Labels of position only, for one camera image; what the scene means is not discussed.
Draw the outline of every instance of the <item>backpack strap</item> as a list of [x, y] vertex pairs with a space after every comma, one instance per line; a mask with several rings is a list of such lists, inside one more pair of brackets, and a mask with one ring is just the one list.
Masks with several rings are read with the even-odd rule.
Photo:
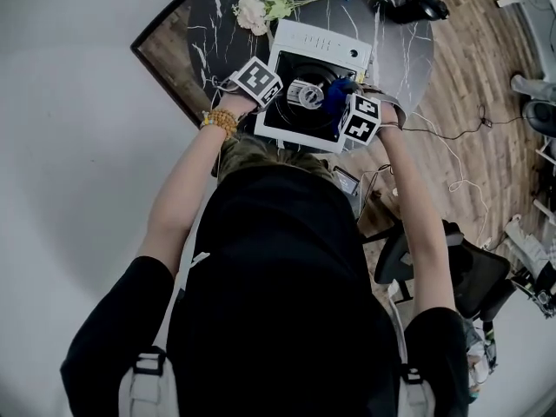
[[[189, 268], [207, 259], [210, 254], [200, 253]], [[166, 309], [153, 346], [139, 354], [135, 365], [123, 376], [118, 393], [120, 417], [179, 417], [174, 369], [166, 355], [169, 323], [175, 300], [185, 289], [187, 271], [180, 271], [178, 289]]]
[[398, 417], [434, 417], [436, 400], [433, 389], [415, 367], [410, 367], [407, 356], [406, 336], [403, 332], [400, 311], [393, 298], [400, 289], [396, 280], [388, 287], [388, 302], [394, 318], [394, 330], [398, 339], [401, 359], [400, 392], [398, 394]]
[[485, 334], [485, 355], [488, 361], [489, 374], [494, 372], [498, 366], [496, 362], [496, 340], [494, 339], [494, 325], [491, 321], [483, 322], [483, 333]]

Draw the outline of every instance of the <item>black and white marker cube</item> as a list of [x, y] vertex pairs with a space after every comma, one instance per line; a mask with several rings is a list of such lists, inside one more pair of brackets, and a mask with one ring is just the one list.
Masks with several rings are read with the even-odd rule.
[[371, 143], [381, 125], [381, 101], [353, 94], [340, 121], [339, 131], [352, 141]]
[[273, 101], [284, 87], [280, 77], [257, 57], [251, 58], [235, 72], [230, 81], [236, 83], [263, 109]]

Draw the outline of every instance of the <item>white flower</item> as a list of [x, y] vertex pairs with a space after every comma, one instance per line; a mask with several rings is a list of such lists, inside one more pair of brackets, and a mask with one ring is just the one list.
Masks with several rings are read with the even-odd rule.
[[242, 28], [251, 30], [256, 36], [267, 33], [264, 17], [267, 15], [261, 0], [240, 0], [234, 7], [237, 22]]

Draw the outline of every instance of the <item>beaded bracelet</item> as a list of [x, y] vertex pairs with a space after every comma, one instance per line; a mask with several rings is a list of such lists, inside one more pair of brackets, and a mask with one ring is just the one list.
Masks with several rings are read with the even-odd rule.
[[213, 109], [210, 113], [205, 112], [205, 120], [201, 123], [201, 128], [207, 125], [216, 125], [226, 130], [226, 141], [237, 131], [237, 121], [235, 116], [227, 109]]

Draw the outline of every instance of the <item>cable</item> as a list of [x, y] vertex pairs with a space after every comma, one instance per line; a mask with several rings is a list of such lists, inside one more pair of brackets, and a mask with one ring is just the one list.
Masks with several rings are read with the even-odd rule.
[[548, 35], [548, 40], [550, 41], [550, 49], [553, 51], [554, 56], [556, 56], [556, 50], [554, 50], [553, 42], [554, 23], [556, 23], [556, 16], [554, 16], [553, 25], [550, 27], [550, 34]]
[[537, 3], [539, 2], [539, 0], [535, 0], [535, 3], [533, 3], [532, 0], [527, 0], [531, 6], [533, 6], [536, 10], [553, 10], [552, 6], [549, 6], [548, 8], [540, 8], [539, 6], [537, 6]]
[[498, 247], [500, 247], [502, 245], [502, 242], [504, 242], [506, 240], [507, 234], [506, 232], [502, 232], [502, 236], [500, 237], [498, 244], [496, 244], [493, 248], [488, 248], [486, 251], [487, 252], [493, 252], [494, 250], [496, 250]]
[[215, 107], [215, 100], [218, 97], [219, 100], [222, 99], [222, 92], [224, 93], [235, 93], [240, 87], [239, 85], [235, 84], [234, 86], [227, 87], [227, 83], [229, 82], [229, 77], [224, 79], [220, 82], [216, 76], [212, 76], [209, 80], [212, 86], [216, 89], [215, 95], [212, 97], [212, 101], [210, 102], [210, 109]]
[[[431, 131], [430, 129], [406, 129], [404, 128], [403, 131], [418, 131], [418, 132], [422, 132], [422, 133], [430, 133], [433, 136], [437, 136], [440, 139], [444, 139], [445, 141], [455, 141], [456, 139], [460, 139], [460, 137], [462, 137], [463, 135], [469, 134], [469, 133], [476, 133], [477, 131], [480, 130], [480, 128], [485, 125], [485, 124], [492, 124], [492, 125], [506, 125], [508, 123], [512, 123], [517, 121], [518, 119], [525, 119], [525, 117], [523, 116], [518, 116], [518, 117], [514, 117], [514, 119], [511, 119], [509, 121], [505, 121], [505, 122], [493, 122], [490, 119], [488, 119], [487, 117], [485, 117], [485, 105], [481, 104], [479, 105], [479, 119], [480, 119], [480, 123], [477, 126], [476, 129], [466, 129], [465, 131], [462, 131], [461, 133], [459, 133], [457, 136], [444, 136], [444, 135], [439, 135], [438, 133]], [[420, 115], [419, 113], [413, 113], [414, 115], [417, 115], [419, 117], [422, 117], [423, 119], [425, 119], [422, 115]]]
[[473, 187], [476, 187], [479, 190], [480, 201], [485, 206], [485, 209], [486, 209], [487, 212], [485, 213], [485, 219], [483, 221], [482, 227], [480, 228], [479, 236], [477, 236], [476, 243], [478, 243], [480, 237], [482, 236], [483, 232], [485, 231], [485, 226], [487, 225], [487, 218], [488, 218], [488, 212], [489, 212], [489, 208], [488, 208], [487, 204], [485, 203], [485, 200], [483, 199], [483, 190], [476, 183], [471, 182], [471, 181], [469, 181], [469, 180], [467, 180], [463, 177], [463, 166], [461, 164], [461, 159], [453, 152], [453, 150], [450, 148], [450, 146], [444, 141], [442, 136], [439, 135], [438, 131], [436, 130], [436, 127], [434, 126], [434, 124], [431, 121], [429, 121], [428, 119], [426, 119], [424, 116], [420, 115], [419, 113], [414, 113], [414, 114], [417, 115], [418, 117], [420, 117], [421, 119], [423, 119], [425, 122], [428, 122], [430, 124], [430, 126], [433, 127], [434, 132], [430, 131], [430, 133], [437, 136], [442, 141], [442, 143], [444, 143], [444, 145], [446, 145], [446, 148], [448, 149], [448, 151], [450, 153], [452, 153], [453, 157], [455, 157], [458, 160], [458, 164], [460, 165], [461, 178], [456, 182], [452, 182], [448, 186], [448, 191], [450, 193], [455, 193], [456, 191], [458, 191], [461, 188], [461, 186], [464, 184], [464, 182], [468, 183], [469, 185], [472, 185]]
[[371, 178], [371, 182], [369, 183], [367, 188], [367, 193], [365, 193], [365, 198], [364, 198], [365, 201], [363, 201], [363, 197], [361, 195], [359, 196], [359, 216], [357, 216], [357, 222], [359, 222], [359, 220], [361, 219], [361, 215], [363, 214], [363, 206], [367, 205], [367, 199], [369, 193], [372, 191], [374, 184], [378, 179], [379, 173], [382, 173], [383, 171], [386, 171], [388, 169], [390, 169], [390, 173], [392, 174], [392, 166], [389, 163], [385, 163], [381, 165], [377, 170], [366, 171], [361, 175], [361, 194], [362, 194], [363, 178], [365, 177], [365, 175], [368, 175], [369, 173], [373, 173], [373, 177]]

